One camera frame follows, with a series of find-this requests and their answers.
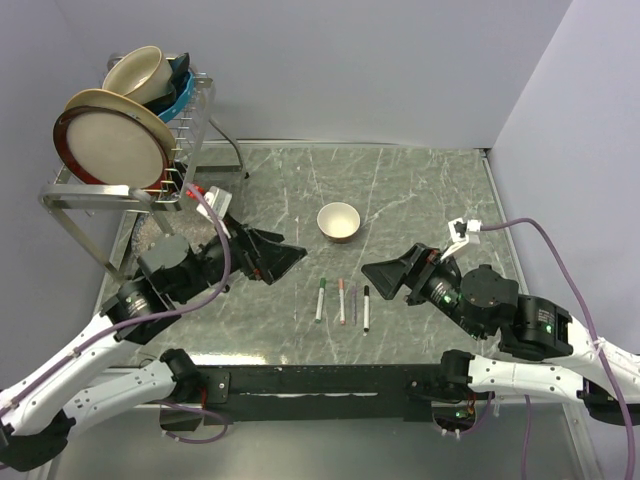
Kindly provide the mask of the white pen black tip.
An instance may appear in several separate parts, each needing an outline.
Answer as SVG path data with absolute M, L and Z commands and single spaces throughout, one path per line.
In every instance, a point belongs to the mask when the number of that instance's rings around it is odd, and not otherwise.
M 363 334 L 367 336 L 370 331 L 370 287 L 365 285 L 363 289 Z

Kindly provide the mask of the white pen purple tip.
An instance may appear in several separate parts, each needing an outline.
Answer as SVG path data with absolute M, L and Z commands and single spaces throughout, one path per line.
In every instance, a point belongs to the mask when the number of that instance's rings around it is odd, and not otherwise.
M 351 286 L 351 318 L 354 326 L 358 323 L 358 287 L 357 284 Z

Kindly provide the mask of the white pen pink end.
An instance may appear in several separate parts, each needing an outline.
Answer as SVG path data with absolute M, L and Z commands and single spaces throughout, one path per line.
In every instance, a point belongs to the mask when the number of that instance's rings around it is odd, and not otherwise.
M 340 324 L 346 325 L 346 298 L 345 298 L 345 283 L 343 278 L 339 278 L 338 280 L 338 288 L 339 288 L 339 315 L 340 315 Z

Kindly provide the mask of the white pen green end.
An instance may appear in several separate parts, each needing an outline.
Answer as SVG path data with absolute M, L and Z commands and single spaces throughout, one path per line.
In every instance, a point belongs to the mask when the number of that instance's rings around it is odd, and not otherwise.
M 316 310 L 315 310 L 315 318 L 314 318 L 315 323 L 321 323 L 322 321 L 324 301 L 325 301 L 325 295 L 326 295 L 326 284 L 327 284 L 326 278 L 321 277 L 319 281 L 319 290 L 318 290 L 318 297 L 317 297 Z

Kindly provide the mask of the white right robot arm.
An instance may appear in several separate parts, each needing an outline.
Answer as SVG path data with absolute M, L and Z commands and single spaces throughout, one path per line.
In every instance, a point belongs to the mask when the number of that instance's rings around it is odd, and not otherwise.
M 458 403 L 474 394 L 529 395 L 583 405 L 611 425 L 639 423 L 639 357 L 591 339 L 566 309 L 520 293 L 484 264 L 461 273 L 454 258 L 421 243 L 402 256 L 362 267 L 385 300 L 406 287 L 409 306 L 433 305 L 475 340 L 500 338 L 500 361 L 447 350 L 435 373 L 414 383 L 416 394 Z

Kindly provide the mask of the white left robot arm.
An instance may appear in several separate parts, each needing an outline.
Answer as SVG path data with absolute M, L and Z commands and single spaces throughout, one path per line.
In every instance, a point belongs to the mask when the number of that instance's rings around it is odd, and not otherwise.
M 137 259 L 133 279 L 121 285 L 60 352 L 1 393 L 1 465 L 35 469 L 61 453 L 93 425 L 139 404 L 191 399 L 201 376 L 182 349 L 112 381 L 93 380 L 179 320 L 189 300 L 207 289 L 221 293 L 236 271 L 271 285 L 307 252 L 282 235 L 242 225 L 231 216 L 224 235 L 198 250 L 178 234 L 160 238 Z

